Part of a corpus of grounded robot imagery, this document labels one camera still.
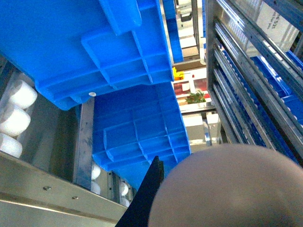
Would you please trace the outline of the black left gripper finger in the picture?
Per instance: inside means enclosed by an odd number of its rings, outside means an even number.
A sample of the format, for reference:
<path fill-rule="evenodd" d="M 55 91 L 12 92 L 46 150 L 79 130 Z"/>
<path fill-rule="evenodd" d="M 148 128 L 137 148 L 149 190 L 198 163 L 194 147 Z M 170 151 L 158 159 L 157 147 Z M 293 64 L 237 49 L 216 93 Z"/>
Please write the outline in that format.
<path fill-rule="evenodd" d="M 163 180 L 164 164 L 155 156 L 133 201 L 116 226 L 147 227 L 153 200 Z"/>

